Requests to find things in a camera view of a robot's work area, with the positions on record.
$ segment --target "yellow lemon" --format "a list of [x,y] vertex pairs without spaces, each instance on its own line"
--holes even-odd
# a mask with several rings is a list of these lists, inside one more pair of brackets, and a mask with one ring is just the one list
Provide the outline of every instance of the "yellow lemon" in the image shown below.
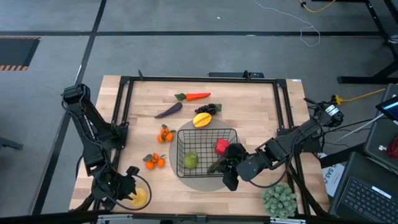
[[211,121],[211,115],[209,113],[200,113],[193,119],[193,125],[196,128],[206,126]]
[[147,202],[147,192],[142,188],[136,188],[136,192],[137,195],[130,194],[130,197],[133,199],[131,204],[135,207],[141,207]]

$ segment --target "laptop keyboard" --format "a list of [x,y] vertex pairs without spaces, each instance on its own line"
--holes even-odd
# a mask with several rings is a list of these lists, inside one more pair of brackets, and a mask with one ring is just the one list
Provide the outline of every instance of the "laptop keyboard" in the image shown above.
[[341,202],[374,222],[398,224],[398,202],[363,180],[350,177]]

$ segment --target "orange carrot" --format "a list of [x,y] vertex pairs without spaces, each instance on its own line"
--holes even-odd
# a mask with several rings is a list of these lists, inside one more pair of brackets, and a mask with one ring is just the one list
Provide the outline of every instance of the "orange carrot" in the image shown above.
[[192,100],[197,100],[197,99],[202,99],[207,96],[210,96],[211,93],[187,93],[187,94],[175,94],[174,96],[179,100],[187,100],[187,101],[192,101]]

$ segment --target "red object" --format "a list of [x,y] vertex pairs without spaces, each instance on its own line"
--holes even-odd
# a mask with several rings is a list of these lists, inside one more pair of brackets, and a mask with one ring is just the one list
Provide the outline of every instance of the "red object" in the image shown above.
[[217,139],[217,144],[216,144],[216,147],[215,147],[215,151],[219,155],[224,156],[225,149],[226,149],[227,146],[229,146],[229,142],[227,140]]
[[388,146],[388,155],[394,159],[398,158],[398,136],[396,136],[392,143]]
[[187,93],[185,94],[185,99],[187,101],[202,99],[204,97],[210,96],[210,93]]

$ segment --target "red cube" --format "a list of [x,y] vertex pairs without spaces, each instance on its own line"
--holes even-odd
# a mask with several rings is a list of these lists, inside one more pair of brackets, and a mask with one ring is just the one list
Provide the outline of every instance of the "red cube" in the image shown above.
[[217,144],[215,147],[215,151],[217,154],[224,156],[226,147],[229,146],[229,142],[224,139],[217,139]]

